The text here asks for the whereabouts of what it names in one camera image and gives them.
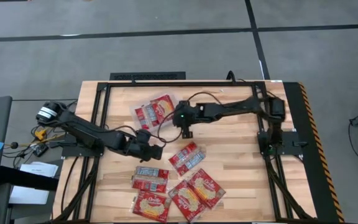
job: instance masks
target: gray floor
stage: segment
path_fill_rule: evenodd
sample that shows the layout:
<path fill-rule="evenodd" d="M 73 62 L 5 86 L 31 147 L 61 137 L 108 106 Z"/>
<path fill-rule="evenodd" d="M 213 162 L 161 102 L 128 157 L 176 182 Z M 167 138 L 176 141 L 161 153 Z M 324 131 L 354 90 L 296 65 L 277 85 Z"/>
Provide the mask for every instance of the gray floor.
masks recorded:
<path fill-rule="evenodd" d="M 358 24 L 358 0 L 252 0 L 252 6 L 259 27 Z M 250 27 L 244 1 L 0 2 L 0 37 L 222 27 Z M 260 38 L 271 79 L 303 82 L 308 90 L 345 219 L 358 223 L 358 158 L 347 137 L 348 119 L 358 115 L 358 29 Z M 228 70 L 262 78 L 251 33 L 0 42 L 0 96 L 14 99 L 76 98 L 83 80 L 106 80 L 110 72 L 186 71 L 189 79 L 220 79 Z M 13 102 L 7 142 L 32 139 L 42 104 Z M 358 150 L 358 128 L 352 138 Z M 53 149 L 41 160 L 58 158 Z"/>

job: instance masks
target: black cable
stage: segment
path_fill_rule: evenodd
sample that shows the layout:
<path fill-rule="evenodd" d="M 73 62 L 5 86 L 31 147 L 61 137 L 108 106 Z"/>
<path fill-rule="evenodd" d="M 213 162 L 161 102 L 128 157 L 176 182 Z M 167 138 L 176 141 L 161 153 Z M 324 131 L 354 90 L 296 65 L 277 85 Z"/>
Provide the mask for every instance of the black cable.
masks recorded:
<path fill-rule="evenodd" d="M 26 151 L 27 149 L 23 149 L 23 150 L 19 150 L 19 151 L 16 151 L 16 152 L 3 152 L 2 154 L 3 155 L 7 155 L 7 154 L 15 154 L 15 153 L 18 153 L 18 152 L 23 152 L 23 151 Z"/>
<path fill-rule="evenodd" d="M 272 97 L 278 98 L 278 96 L 274 95 L 271 91 L 266 90 L 266 92 L 269 93 Z"/>
<path fill-rule="evenodd" d="M 205 94 L 205 95 L 212 96 L 220 105 L 224 106 L 224 105 L 222 104 L 222 102 L 220 102 L 220 100 L 218 100 L 218 99 L 216 98 L 216 96 L 214 96 L 214 95 L 211 94 L 211 93 L 204 92 L 204 91 L 197 92 L 197 93 L 191 95 L 186 101 L 187 101 L 187 102 L 190 102 L 190 100 L 191 100 L 193 97 L 195 97 L 195 96 L 197 96 L 197 95 L 201 95 L 201 94 Z M 169 141 L 166 141 L 164 138 L 161 138 L 161 137 L 160 137 L 160 130 L 161 130 L 161 126 L 162 126 L 162 124 L 164 123 L 164 121 L 165 121 L 169 116 L 171 116 L 176 110 L 179 110 L 179 109 L 181 109 L 181 108 L 175 108 L 171 113 L 167 114 L 167 115 L 164 117 L 164 119 L 161 121 L 160 125 L 158 126 L 157 135 L 156 135 L 156 136 L 153 136 L 153 137 L 159 139 L 160 141 L 164 142 L 164 146 L 163 146 L 163 147 L 165 147 L 165 145 L 166 145 L 167 143 L 171 143 L 171 142 L 174 142 L 174 141 L 178 140 L 178 138 L 181 136 L 181 134 L 182 134 L 182 132 L 183 132 L 183 129 L 181 128 L 179 135 L 178 135 L 177 137 L 175 137 L 174 139 L 169 140 Z"/>
<path fill-rule="evenodd" d="M 64 209 L 62 214 L 60 214 L 55 220 L 67 220 L 70 217 L 70 214 L 74 210 L 74 207 L 76 204 L 81 200 L 82 195 L 84 194 L 85 190 L 88 188 L 89 184 L 93 181 L 93 179 L 96 178 L 98 172 L 98 166 L 94 162 L 91 168 L 91 171 L 89 172 L 88 176 L 86 177 L 83 185 L 77 190 L 77 193 L 74 195 L 71 202 L 68 204 L 68 206 Z"/>
<path fill-rule="evenodd" d="M 276 149 L 276 153 L 274 154 L 274 156 L 272 158 L 270 158 L 269 156 L 269 161 L 272 162 L 275 158 L 277 158 L 278 156 L 278 149 Z"/>
<path fill-rule="evenodd" d="M 20 163 L 20 160 L 25 158 L 25 156 L 28 155 L 29 153 L 31 153 L 31 152 L 26 153 L 26 151 L 29 149 L 32 149 L 32 148 L 30 146 L 27 146 L 26 149 L 24 149 L 23 151 L 18 153 L 18 155 L 16 155 L 16 157 L 13 159 L 13 168 L 16 168 L 17 165 Z"/>
<path fill-rule="evenodd" d="M 72 101 L 71 103 L 67 104 L 67 109 L 70 108 L 71 105 L 77 104 L 78 100 Z"/>
<path fill-rule="evenodd" d="M 351 123 L 349 123 L 349 126 L 347 127 L 347 135 L 349 136 L 349 142 L 351 143 L 353 152 L 358 156 L 357 151 L 353 147 L 353 142 L 352 142 L 352 138 L 351 138 Z"/>
<path fill-rule="evenodd" d="M 32 128 L 31 129 L 31 131 L 30 131 L 30 133 L 31 133 L 31 135 L 33 136 L 33 137 L 37 137 L 36 135 L 35 135 L 35 132 L 36 132 L 36 130 L 39 128 L 40 126 L 39 125 L 37 125 L 37 126 L 35 126 L 34 128 Z"/>
<path fill-rule="evenodd" d="M 68 171 L 67 180 L 66 180 L 66 183 L 65 183 L 65 187 L 63 189 L 62 202 L 60 204 L 60 213 L 63 213 L 63 204 L 64 204 L 65 195 L 66 195 L 66 189 L 67 189 L 67 185 L 68 185 L 68 180 L 70 179 L 71 173 L 73 172 L 74 165 L 77 162 L 77 160 L 78 160 L 78 157 L 75 157 L 74 162 L 71 165 L 70 170 Z"/>
<path fill-rule="evenodd" d="M 34 153 L 32 153 L 32 152 L 30 152 L 29 154 L 30 154 L 30 156 L 22 164 L 25 164 L 32 157 L 32 155 L 34 155 Z"/>
<path fill-rule="evenodd" d="M 101 132 L 101 133 L 111 132 L 111 131 L 116 131 L 116 130 L 122 129 L 122 128 L 129 128 L 134 134 L 136 134 L 136 130 L 135 130 L 133 127 L 128 126 L 128 125 L 122 125 L 122 126 L 120 126 L 120 127 L 116 127 L 116 128 L 110 129 L 110 130 L 98 131 L 98 132 Z"/>
<path fill-rule="evenodd" d="M 5 154 L 2 155 L 5 158 L 16 158 L 17 156 L 5 156 Z"/>
<path fill-rule="evenodd" d="M 197 95 L 200 95 L 200 94 L 206 94 L 206 95 L 212 96 L 220 105 L 223 105 L 223 104 L 216 98 L 216 96 L 214 96 L 214 95 L 211 94 L 211 93 L 203 92 L 203 91 L 193 94 L 191 97 L 189 97 L 189 98 L 187 99 L 187 102 L 190 102 L 190 100 L 191 100 L 193 97 L 195 97 L 195 96 L 197 96 Z"/>

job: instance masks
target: black metal frame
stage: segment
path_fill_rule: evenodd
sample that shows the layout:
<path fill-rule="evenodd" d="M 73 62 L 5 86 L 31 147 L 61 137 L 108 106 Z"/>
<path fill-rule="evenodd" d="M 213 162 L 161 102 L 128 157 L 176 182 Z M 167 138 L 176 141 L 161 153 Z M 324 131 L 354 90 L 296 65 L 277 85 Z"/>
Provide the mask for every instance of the black metal frame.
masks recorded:
<path fill-rule="evenodd" d="M 98 83 L 98 87 L 96 90 L 96 96 L 95 96 L 95 101 L 94 101 L 94 106 L 93 106 L 93 111 L 92 111 L 91 122 L 92 123 L 96 122 L 96 113 L 98 111 L 101 92 L 102 92 L 102 90 L 106 90 L 106 94 L 104 96 L 103 110 L 101 113 L 101 122 L 99 124 L 101 127 L 103 127 L 105 125 L 111 88 L 113 88 L 113 87 L 130 87 L 130 86 L 131 87 L 134 87 L 134 86 L 138 86 L 138 87 L 147 87 L 147 86 L 149 86 L 149 87 L 152 87 L 152 86 L 249 86 L 252 89 L 253 96 L 257 97 L 257 95 L 258 95 L 257 88 L 259 88 L 261 90 L 261 93 L 263 96 L 267 96 L 266 87 L 265 87 L 264 82 L 237 82 L 236 78 L 232 72 L 229 72 L 226 79 L 231 80 L 231 82 L 228 82 L 228 81 L 226 81 L 226 82 L 164 82 L 164 81 L 162 81 L 162 82 L 134 82 L 134 81 L 132 81 L 132 82 L 125 82 L 125 83 L 101 82 L 101 83 Z M 262 118 L 257 116 L 257 120 L 258 120 L 258 125 L 259 125 L 259 132 L 264 132 L 265 128 L 264 128 L 264 124 L 262 122 Z M 88 161 L 89 161 L 89 157 L 86 157 L 84 159 L 83 168 L 81 170 L 79 186 L 81 186 L 83 183 L 83 181 L 81 181 L 81 180 L 85 179 L 87 167 L 88 167 L 88 163 L 89 163 Z M 99 158 L 96 157 L 94 159 L 94 162 L 99 163 Z M 270 163 L 270 161 L 265 159 L 265 163 L 266 163 L 266 165 L 268 165 L 268 163 Z M 280 155 L 276 155 L 276 163 L 277 163 L 278 176 L 279 176 L 283 186 L 285 187 L 285 189 L 287 189 Z M 274 209 L 274 213 L 275 213 L 275 219 L 280 220 L 282 218 L 281 218 L 281 213 L 280 213 L 280 207 L 278 204 L 275 182 L 273 181 L 273 179 L 271 177 L 269 177 L 269 175 L 268 175 L 268 183 L 269 183 L 270 192 L 272 195 L 272 203 L 273 203 L 273 209 Z M 88 203 L 86 204 L 85 220 L 90 220 L 90 218 L 91 218 L 91 210 L 92 210 L 92 206 L 93 206 L 95 185 L 96 185 L 96 179 L 94 181 L 92 181 L 92 183 L 90 184 L 90 187 L 89 187 L 89 195 L 88 195 Z M 291 209 L 290 204 L 287 202 L 287 200 L 284 200 L 284 201 L 285 201 L 285 207 L 286 207 L 286 211 L 287 211 L 287 218 L 293 218 L 292 209 Z M 75 210 L 75 213 L 73 216 L 73 220 L 78 219 L 78 214 L 79 214 L 79 210 L 80 210 L 79 208 L 80 208 L 80 204 L 78 204 L 76 207 L 76 210 Z"/>

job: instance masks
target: red snack bag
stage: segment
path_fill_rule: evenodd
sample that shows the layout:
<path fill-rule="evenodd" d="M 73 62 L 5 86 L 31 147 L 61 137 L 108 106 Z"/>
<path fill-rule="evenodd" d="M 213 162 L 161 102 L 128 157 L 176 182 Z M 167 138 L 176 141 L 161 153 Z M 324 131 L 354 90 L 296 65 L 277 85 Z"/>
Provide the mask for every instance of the red snack bag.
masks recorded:
<path fill-rule="evenodd" d="M 146 117 L 144 116 L 143 109 L 142 108 L 136 108 L 135 113 L 137 116 L 137 119 L 139 120 L 140 125 L 142 126 L 142 129 L 149 129 L 149 126 L 147 125 Z"/>
<path fill-rule="evenodd" d="M 170 198 L 141 190 L 137 195 L 132 212 L 158 222 L 166 223 L 170 204 Z"/>
<path fill-rule="evenodd" d="M 203 169 L 193 174 L 188 185 L 208 208 L 213 208 L 226 193 Z"/>
<path fill-rule="evenodd" d="M 151 104 L 149 105 L 146 105 L 145 106 L 145 109 L 146 109 L 146 112 L 147 112 L 147 116 L 149 117 L 151 123 L 152 123 L 152 126 L 153 127 L 156 127 L 158 126 L 160 123 L 157 119 L 157 115 L 153 109 L 153 106 Z"/>
<path fill-rule="evenodd" d="M 169 113 L 171 113 L 175 109 L 169 95 L 160 96 L 157 99 L 154 99 L 150 102 L 152 104 L 152 107 L 154 109 L 154 112 L 157 116 L 159 123 L 161 123 L 164 117 L 166 117 Z M 172 119 L 172 116 L 173 114 L 167 117 L 164 123 L 170 121 Z"/>
<path fill-rule="evenodd" d="M 168 195 L 190 223 L 199 218 L 206 209 L 185 180 L 169 191 Z"/>
<path fill-rule="evenodd" d="M 137 166 L 132 176 L 132 188 L 165 193 L 169 170 Z"/>
<path fill-rule="evenodd" d="M 194 142 L 191 142 L 173 157 L 169 158 L 169 161 L 179 175 L 182 176 L 204 158 L 205 153 Z"/>

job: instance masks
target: wire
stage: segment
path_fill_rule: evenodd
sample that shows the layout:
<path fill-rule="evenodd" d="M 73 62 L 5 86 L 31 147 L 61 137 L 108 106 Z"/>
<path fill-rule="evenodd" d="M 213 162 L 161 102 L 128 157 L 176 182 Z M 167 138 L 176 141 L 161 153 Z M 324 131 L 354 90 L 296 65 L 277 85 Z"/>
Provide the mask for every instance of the wire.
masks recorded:
<path fill-rule="evenodd" d="M 4 154 L 2 155 L 5 158 L 16 158 L 17 156 L 5 156 Z"/>
<path fill-rule="evenodd" d="M 354 153 L 358 156 L 357 151 L 354 149 L 353 147 L 353 142 L 352 142 L 352 138 L 351 138 L 351 123 L 349 123 L 348 127 L 347 127 L 347 135 L 349 136 L 349 142 L 351 143 L 352 146 L 352 150 L 354 151 Z"/>
<path fill-rule="evenodd" d="M 75 101 L 72 101 L 71 103 L 67 104 L 67 108 L 69 108 L 73 104 L 77 104 L 77 102 L 78 102 L 78 99 L 75 100 Z"/>
<path fill-rule="evenodd" d="M 212 96 L 220 105 L 223 105 L 223 104 L 216 98 L 216 96 L 214 96 L 214 95 L 211 94 L 211 93 L 204 92 L 204 91 L 201 91 L 201 92 L 198 92 L 198 93 L 193 94 L 191 97 L 189 97 L 189 98 L 187 99 L 187 102 L 190 102 L 190 100 L 191 100 L 193 97 L 195 97 L 195 96 L 197 96 L 197 95 L 200 95 L 200 94 L 206 94 L 206 95 Z"/>
<path fill-rule="evenodd" d="M 4 152 L 3 155 L 15 154 L 15 153 L 18 153 L 18 152 L 23 152 L 23 151 L 26 151 L 26 149 L 16 151 L 16 152 Z"/>
<path fill-rule="evenodd" d="M 36 135 L 35 135 L 35 131 L 39 128 L 40 126 L 38 125 L 38 126 L 35 126 L 34 128 L 32 128 L 31 129 L 31 131 L 30 131 L 30 133 L 31 133 L 31 135 L 33 136 L 33 137 L 37 137 Z"/>
<path fill-rule="evenodd" d="M 269 156 L 269 162 L 272 162 L 275 158 L 277 158 L 277 156 L 278 156 L 278 149 L 276 149 L 276 153 L 274 154 L 274 156 L 272 157 L 272 158 L 270 158 L 270 156 Z"/>
<path fill-rule="evenodd" d="M 220 105 L 224 106 L 224 105 L 222 104 L 222 102 L 220 102 L 220 100 L 218 100 L 218 99 L 216 98 L 216 96 L 214 96 L 214 95 L 211 94 L 211 93 L 204 92 L 204 91 L 197 92 L 197 93 L 191 95 L 186 101 L 187 101 L 187 102 L 190 102 L 190 100 L 191 100 L 192 98 L 194 98 L 194 97 L 197 96 L 197 95 L 201 95 L 201 94 L 205 94 L 205 95 L 212 96 Z M 167 145 L 167 143 L 171 143 L 171 142 L 174 142 L 174 141 L 178 140 L 178 138 L 181 136 L 181 134 L 182 134 L 182 132 L 183 132 L 183 128 L 181 128 L 181 129 L 180 129 L 180 133 L 178 134 L 178 136 L 175 137 L 175 138 L 172 139 L 172 140 L 169 140 L 169 141 L 167 141 L 167 140 L 165 140 L 164 138 L 161 138 L 161 137 L 160 137 L 160 130 L 161 130 L 161 126 L 162 126 L 162 124 L 164 123 L 164 121 L 165 121 L 169 116 L 171 116 L 174 112 L 176 112 L 176 111 L 178 111 L 178 110 L 180 110 L 180 109 L 181 109 L 181 108 L 175 108 L 171 113 L 167 114 L 167 115 L 164 117 L 164 119 L 161 121 L 160 125 L 158 126 L 157 135 L 156 135 L 156 136 L 152 135 L 153 137 L 159 139 L 160 141 L 162 141 L 162 142 L 164 143 L 164 145 L 162 146 L 163 148 Z"/>
<path fill-rule="evenodd" d="M 272 95 L 273 97 L 278 98 L 278 96 L 274 95 L 271 91 L 266 90 L 266 92 L 269 93 L 270 95 Z"/>
<path fill-rule="evenodd" d="M 24 149 L 23 151 L 21 151 L 20 153 L 18 153 L 18 155 L 16 155 L 14 157 L 13 162 L 12 162 L 13 168 L 16 168 L 17 165 L 19 164 L 20 160 L 25 158 L 25 156 L 29 154 L 29 153 L 25 153 L 29 149 L 31 149 L 30 146 L 27 146 L 26 149 Z"/>
<path fill-rule="evenodd" d="M 100 131 L 100 132 L 102 132 L 102 133 L 103 132 L 111 132 L 111 131 L 116 131 L 116 130 L 122 129 L 122 128 L 129 128 L 134 134 L 136 134 L 136 130 L 133 127 L 128 126 L 128 125 L 122 125 L 120 127 L 116 127 L 116 128 L 110 129 L 110 130 Z"/>
<path fill-rule="evenodd" d="M 63 189 L 62 202 L 60 204 L 60 213 L 63 213 L 63 204 L 64 204 L 65 195 L 66 195 L 66 189 L 67 189 L 67 185 L 68 185 L 68 180 L 70 179 L 71 173 L 73 172 L 74 165 L 77 162 L 77 160 L 78 160 L 78 157 L 75 157 L 74 162 L 71 165 L 70 170 L 68 171 L 65 187 Z"/>
<path fill-rule="evenodd" d="M 44 140 L 39 141 L 39 142 L 32 142 L 32 143 L 27 143 L 27 144 L 20 144 L 19 147 L 28 147 L 28 146 L 31 146 L 31 145 L 33 145 L 33 144 L 38 145 L 38 144 L 40 144 L 40 143 L 44 143 L 44 142 L 47 142 L 47 141 L 50 141 L 50 140 L 53 140 L 53 139 L 62 137 L 62 136 L 64 136 L 64 135 L 65 135 L 65 134 L 56 135 L 56 136 L 54 136 L 54 137 L 52 137 L 52 138 L 47 138 L 47 139 L 44 139 Z"/>
<path fill-rule="evenodd" d="M 31 157 L 32 157 L 32 155 L 34 155 L 34 153 L 29 153 L 30 154 L 30 156 L 27 158 L 27 160 L 26 161 L 24 161 L 22 164 L 25 164 Z"/>
<path fill-rule="evenodd" d="M 98 172 L 98 163 L 93 162 L 91 171 L 89 172 L 88 176 L 86 177 L 83 185 L 77 190 L 77 193 L 72 198 L 71 202 L 68 206 L 62 211 L 62 213 L 55 219 L 55 220 L 67 220 L 70 214 L 72 213 L 76 204 L 81 200 L 82 195 L 84 194 L 85 190 L 88 188 L 91 181 L 93 181 Z"/>

